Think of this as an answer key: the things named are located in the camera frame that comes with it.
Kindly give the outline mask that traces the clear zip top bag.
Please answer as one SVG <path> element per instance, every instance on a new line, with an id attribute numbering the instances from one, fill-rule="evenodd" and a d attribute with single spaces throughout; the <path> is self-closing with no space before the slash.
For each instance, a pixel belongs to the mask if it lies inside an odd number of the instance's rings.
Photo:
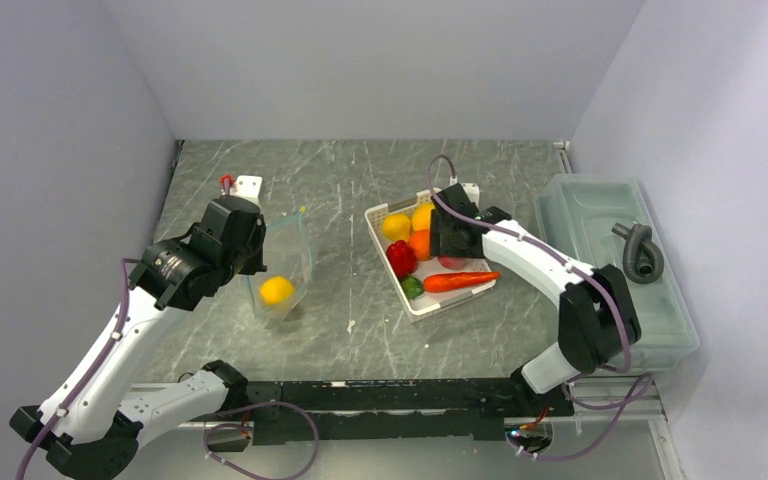
<path id="1" fill-rule="evenodd" d="M 305 225 L 307 209 L 302 206 L 292 214 L 267 226 L 263 246 L 266 272 L 260 272 L 246 279 L 249 299 L 256 318 L 265 321 L 282 321 L 289 317 L 301 303 L 313 277 L 314 248 Z M 267 306 L 259 295 L 263 281 L 273 276 L 283 276 L 295 286 L 295 293 L 284 302 Z"/>

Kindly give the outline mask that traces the white perforated plastic basket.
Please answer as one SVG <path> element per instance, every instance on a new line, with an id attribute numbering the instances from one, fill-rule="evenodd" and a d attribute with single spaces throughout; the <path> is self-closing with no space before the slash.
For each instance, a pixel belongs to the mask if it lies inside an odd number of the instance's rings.
<path id="1" fill-rule="evenodd" d="M 391 294 L 391 297 L 398 298 L 402 307 L 404 308 L 410 321 L 417 322 L 421 319 L 427 318 L 431 315 L 435 315 L 440 311 L 453 308 L 457 305 L 471 301 L 486 291 L 492 289 L 496 280 L 483 285 L 474 287 L 454 290 L 445 293 L 424 293 L 415 300 L 407 300 L 402 293 L 400 282 L 393 273 L 392 268 L 386 258 L 386 248 L 393 242 L 386 239 L 380 230 L 381 223 L 387 215 L 394 213 L 405 213 L 411 216 L 414 210 L 421 204 L 431 203 L 431 196 L 428 190 L 423 190 L 415 193 L 415 195 L 409 197 L 406 200 L 402 200 L 396 203 L 388 204 L 383 203 L 368 208 L 364 212 L 364 218 L 367 224 L 370 238 L 372 239 L 375 251 L 380 259 L 379 263 L 382 265 L 383 270 L 386 272 L 386 276 L 392 284 L 391 290 L 395 293 Z M 470 259 L 468 266 L 462 271 L 491 271 L 488 263 L 484 259 Z M 418 262 L 418 268 L 413 273 L 413 276 L 423 281 L 426 277 L 440 274 L 440 273 L 454 273 L 460 271 L 453 271 L 443 268 L 438 260 L 432 259 L 429 261 Z"/>

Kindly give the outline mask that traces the yellow lemon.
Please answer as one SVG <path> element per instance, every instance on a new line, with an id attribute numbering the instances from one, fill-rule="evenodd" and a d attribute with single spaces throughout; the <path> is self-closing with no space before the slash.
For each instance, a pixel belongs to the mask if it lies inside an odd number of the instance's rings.
<path id="1" fill-rule="evenodd" d="M 267 306 L 278 305 L 289 299 L 296 291 L 294 284 L 283 276 L 273 276 L 263 281 L 259 295 Z"/>

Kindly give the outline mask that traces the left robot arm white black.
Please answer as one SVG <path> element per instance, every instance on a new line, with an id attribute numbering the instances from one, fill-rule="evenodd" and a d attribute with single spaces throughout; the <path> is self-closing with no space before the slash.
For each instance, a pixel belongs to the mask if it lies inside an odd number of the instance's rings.
<path id="1" fill-rule="evenodd" d="M 140 448 L 182 422 L 216 413 L 239 417 L 248 380 L 215 360 L 182 384 L 128 399 L 147 356 L 176 323 L 237 275 L 265 271 L 266 222 L 257 201 L 223 194 L 182 235 L 148 246 L 133 268 L 120 268 L 122 299 L 99 337 L 56 391 L 23 406 L 11 428 L 69 479 L 113 479 Z"/>

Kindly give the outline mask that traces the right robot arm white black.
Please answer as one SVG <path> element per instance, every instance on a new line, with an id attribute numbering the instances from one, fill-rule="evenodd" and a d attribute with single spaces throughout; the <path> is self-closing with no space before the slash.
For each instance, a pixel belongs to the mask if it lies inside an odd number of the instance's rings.
<path id="1" fill-rule="evenodd" d="M 485 259 L 535 287 L 556 307 L 557 338 L 512 375 L 517 411 L 534 415 L 550 391 L 605 368 L 627 373 L 642 328 L 622 270 L 594 267 L 529 233 L 497 207 L 480 209 L 460 183 L 432 195 L 431 247 L 436 255 Z"/>

